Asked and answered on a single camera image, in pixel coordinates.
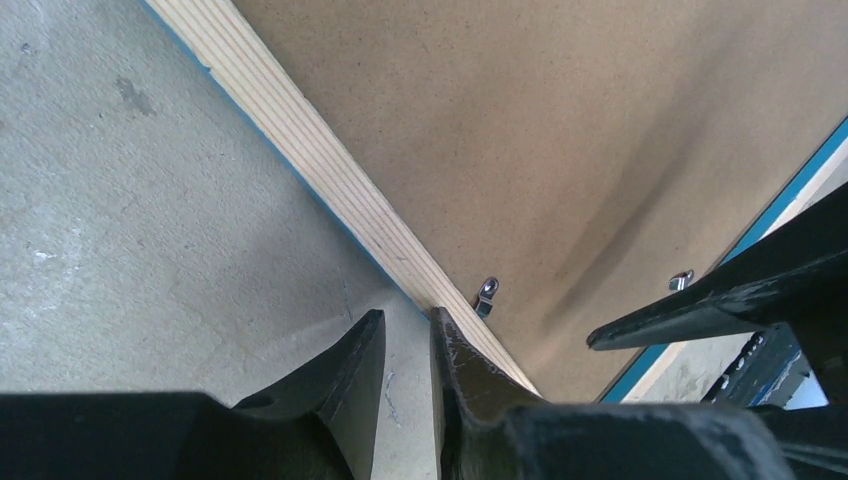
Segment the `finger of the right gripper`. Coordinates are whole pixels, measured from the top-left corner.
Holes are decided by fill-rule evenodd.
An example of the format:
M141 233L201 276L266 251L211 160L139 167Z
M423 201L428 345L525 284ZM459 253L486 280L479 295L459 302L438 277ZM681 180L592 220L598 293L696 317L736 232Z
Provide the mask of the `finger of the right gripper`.
M686 289L597 328L595 351L754 332L847 297L847 188L840 186Z

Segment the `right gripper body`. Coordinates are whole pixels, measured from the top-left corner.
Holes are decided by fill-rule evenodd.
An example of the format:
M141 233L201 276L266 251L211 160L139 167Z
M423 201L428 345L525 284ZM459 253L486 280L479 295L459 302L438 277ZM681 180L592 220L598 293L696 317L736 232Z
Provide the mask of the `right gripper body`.
M847 312L813 312L790 326L828 401L846 405Z

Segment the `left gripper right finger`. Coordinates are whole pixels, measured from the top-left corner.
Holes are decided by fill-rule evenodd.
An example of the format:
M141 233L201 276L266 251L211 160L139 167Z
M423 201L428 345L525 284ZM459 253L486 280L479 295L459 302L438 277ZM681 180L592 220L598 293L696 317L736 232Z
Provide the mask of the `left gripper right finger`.
M430 312L443 479L790 479L753 413L703 404L554 404Z

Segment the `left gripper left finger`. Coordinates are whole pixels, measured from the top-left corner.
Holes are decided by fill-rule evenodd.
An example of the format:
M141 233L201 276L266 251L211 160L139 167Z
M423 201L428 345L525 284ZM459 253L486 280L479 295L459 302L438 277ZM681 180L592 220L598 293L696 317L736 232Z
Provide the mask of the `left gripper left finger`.
M5 479L367 479L385 316L225 406L202 392L5 394Z

